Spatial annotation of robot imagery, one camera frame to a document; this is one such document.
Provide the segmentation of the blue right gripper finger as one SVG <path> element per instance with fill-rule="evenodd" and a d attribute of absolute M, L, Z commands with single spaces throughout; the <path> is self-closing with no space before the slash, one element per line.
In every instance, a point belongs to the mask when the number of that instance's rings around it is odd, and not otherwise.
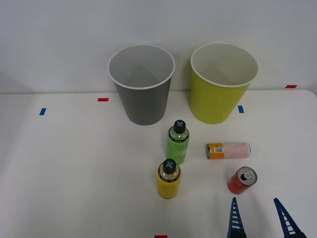
<path fill-rule="evenodd" d="M 279 199 L 275 198 L 273 201 L 277 209 L 284 238 L 307 238 L 306 235 L 299 229 Z"/>
<path fill-rule="evenodd" d="M 247 238 L 239 213 L 236 197 L 232 198 L 227 238 Z"/>

